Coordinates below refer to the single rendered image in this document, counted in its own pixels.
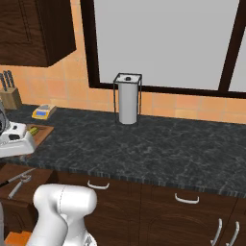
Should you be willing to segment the dark wood drawer front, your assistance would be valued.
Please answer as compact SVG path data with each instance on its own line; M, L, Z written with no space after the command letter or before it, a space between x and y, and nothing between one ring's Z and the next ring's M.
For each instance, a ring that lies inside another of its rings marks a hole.
M93 185L107 185L110 183L110 187L106 190L94 189L99 203L112 203L122 208L139 208L140 184L67 172L59 172L58 181L60 184L82 185L86 187L88 187L87 181L90 181Z
M144 184L141 189L142 201L149 202L151 205L158 205L169 207L172 209L187 209L200 212L207 212L210 214L230 216L236 198L227 197L217 194L209 194L206 192L198 192L193 190L185 190L167 186L157 186ZM187 200L196 200L197 196L200 197L199 204L189 205L176 201L174 194L178 193L180 198Z

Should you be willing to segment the black handled knife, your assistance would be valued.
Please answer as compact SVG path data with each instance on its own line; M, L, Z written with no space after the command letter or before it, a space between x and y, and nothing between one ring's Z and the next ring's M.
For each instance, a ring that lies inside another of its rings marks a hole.
M14 81L13 81L13 77L12 77L12 72L11 72L10 70L8 70L7 73L8 73L8 75L9 75L9 79L10 79L10 81L11 81L12 87L15 87Z
M11 83L10 83L10 80L9 80L8 72L4 70L3 73L4 73L4 76L5 76L5 79L6 79L8 87L11 87Z
M7 91L7 86L6 86L5 79L2 73L0 73L0 81L2 83L2 87L4 88L4 91Z

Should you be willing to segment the dark framed window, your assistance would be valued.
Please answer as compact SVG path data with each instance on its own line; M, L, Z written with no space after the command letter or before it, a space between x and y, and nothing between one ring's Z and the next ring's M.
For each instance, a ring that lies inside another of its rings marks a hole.
M144 92L246 99L232 89L246 0L80 0L88 85L138 74Z

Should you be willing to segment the open dark wood drawer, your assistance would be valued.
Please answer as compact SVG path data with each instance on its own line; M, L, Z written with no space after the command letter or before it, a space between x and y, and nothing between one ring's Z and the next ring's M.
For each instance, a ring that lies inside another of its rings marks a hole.
M4 211L4 225L10 232L31 232L37 222L37 209L33 196L40 185L57 182L57 174L50 169L35 169L30 173L32 179L18 189L11 199L9 194L18 184L18 180L0 187L0 202Z

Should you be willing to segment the brown wooden cutting board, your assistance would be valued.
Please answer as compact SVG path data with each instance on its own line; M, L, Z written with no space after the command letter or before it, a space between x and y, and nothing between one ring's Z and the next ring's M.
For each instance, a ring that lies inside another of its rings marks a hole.
M38 133L36 135L31 135L29 132L27 137L35 147L38 147L54 130L53 126L37 124L28 124L27 130L29 131L32 127L38 127Z

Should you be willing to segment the dark wood wall cupboard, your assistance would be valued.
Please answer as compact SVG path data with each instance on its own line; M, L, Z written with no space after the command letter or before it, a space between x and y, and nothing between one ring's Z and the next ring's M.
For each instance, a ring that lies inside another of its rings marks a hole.
M49 67L75 50L70 0L0 0L0 65Z

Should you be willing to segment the dark wood cupboard door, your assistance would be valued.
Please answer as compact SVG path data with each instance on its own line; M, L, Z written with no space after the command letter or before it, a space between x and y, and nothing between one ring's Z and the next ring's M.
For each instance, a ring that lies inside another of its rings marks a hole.
M139 245L139 202L100 202L85 218L98 246Z
M236 221L239 222L240 230L233 246L246 246L246 199L237 199L227 230L225 231L225 242L223 246L226 246L226 243L231 241L234 235Z
M211 246L219 218L207 212L151 215L141 220L139 246Z

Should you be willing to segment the yellow kitchen scale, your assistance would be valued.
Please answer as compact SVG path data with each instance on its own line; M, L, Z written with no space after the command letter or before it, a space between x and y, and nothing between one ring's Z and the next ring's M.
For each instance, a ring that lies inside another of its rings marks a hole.
M47 120L56 111L55 105L43 104L33 111L32 117L34 119Z

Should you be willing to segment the white paper towel roll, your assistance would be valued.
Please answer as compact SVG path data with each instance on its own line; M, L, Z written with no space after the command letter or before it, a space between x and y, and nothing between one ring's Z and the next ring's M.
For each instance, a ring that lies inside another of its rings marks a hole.
M137 84L118 85L119 122L125 125L135 124L137 116Z

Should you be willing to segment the wooden knife block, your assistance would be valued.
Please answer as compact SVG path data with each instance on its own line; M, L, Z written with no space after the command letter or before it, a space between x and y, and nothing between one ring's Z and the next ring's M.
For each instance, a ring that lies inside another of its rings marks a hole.
M22 101L18 88L8 87L7 90L0 90L0 99L7 110L18 110L22 106Z

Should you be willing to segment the silver peeler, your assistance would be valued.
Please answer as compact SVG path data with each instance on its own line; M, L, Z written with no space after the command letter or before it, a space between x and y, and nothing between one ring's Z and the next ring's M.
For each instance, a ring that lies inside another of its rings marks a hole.
M15 188L12 190L12 192L9 194L8 199L12 199L15 193L19 190L20 187L22 187L23 184L28 183L32 179L31 175L22 175L20 177L19 183L15 186Z

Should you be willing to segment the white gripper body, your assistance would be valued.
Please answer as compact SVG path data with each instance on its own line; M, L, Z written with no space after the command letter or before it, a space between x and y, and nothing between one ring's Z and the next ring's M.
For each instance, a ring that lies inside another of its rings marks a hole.
M27 132L23 138L0 145L0 158L32 154L36 150L33 136Z

